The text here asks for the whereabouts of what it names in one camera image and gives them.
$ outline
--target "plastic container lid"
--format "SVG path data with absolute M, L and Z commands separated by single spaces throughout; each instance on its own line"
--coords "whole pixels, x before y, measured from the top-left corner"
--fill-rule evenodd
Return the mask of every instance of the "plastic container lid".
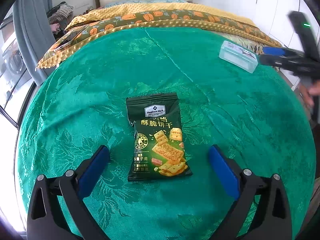
M 258 65 L 255 54 L 229 41 L 223 42 L 219 57 L 249 73 L 253 73 Z

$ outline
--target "bed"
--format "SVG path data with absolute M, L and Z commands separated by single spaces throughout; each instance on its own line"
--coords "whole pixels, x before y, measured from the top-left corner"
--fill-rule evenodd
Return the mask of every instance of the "bed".
M 54 51 L 83 26 L 70 47 Z M 276 41 L 249 19 L 188 2 L 112 5 L 75 17 L 67 29 L 38 64 L 59 67 L 21 127 L 18 173 L 26 209 L 38 174 L 60 176 L 104 144 L 111 162 L 84 202 L 111 239 L 208 239 L 232 204 L 207 162 L 209 147 L 218 144 L 242 168 L 281 175 L 297 234 L 315 173 L 304 110 L 273 68 L 258 65 L 250 74 L 219 58 L 226 39 L 257 54 L 261 46 L 280 46 Z M 172 91 L 194 174 L 128 182 L 134 139 L 125 98 Z M 253 203 L 241 233 L 255 209 Z

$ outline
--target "green snack bag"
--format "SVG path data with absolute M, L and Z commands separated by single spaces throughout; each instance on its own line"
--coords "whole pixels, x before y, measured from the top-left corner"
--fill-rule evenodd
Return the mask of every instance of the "green snack bag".
M 128 181 L 192 175 L 186 162 L 177 93 L 127 98 L 134 126 L 134 156 Z

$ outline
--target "green tablecloth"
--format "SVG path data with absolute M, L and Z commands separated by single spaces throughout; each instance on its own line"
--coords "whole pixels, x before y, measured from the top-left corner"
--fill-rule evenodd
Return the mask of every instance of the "green tablecloth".
M 308 120 L 271 67 L 250 74 L 221 60 L 224 39 L 193 28 L 136 28 L 101 37 L 63 62 L 22 124 L 18 172 L 26 209 L 38 174 L 60 176 L 105 144 L 111 163 L 84 202 L 111 239 L 208 239 L 232 203 L 207 161 L 218 144 L 242 168 L 282 176 L 295 235 L 315 176 Z M 127 182 L 134 139 L 125 98 L 174 91 L 194 175 Z

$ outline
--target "clothing pile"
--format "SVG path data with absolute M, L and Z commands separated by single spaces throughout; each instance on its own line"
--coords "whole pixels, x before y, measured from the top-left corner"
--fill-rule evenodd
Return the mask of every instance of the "clothing pile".
M 61 38 L 66 32 L 64 29 L 69 24 L 73 16 L 73 6 L 66 2 L 61 2 L 47 12 L 47 17 L 50 23 L 53 36 L 56 41 Z

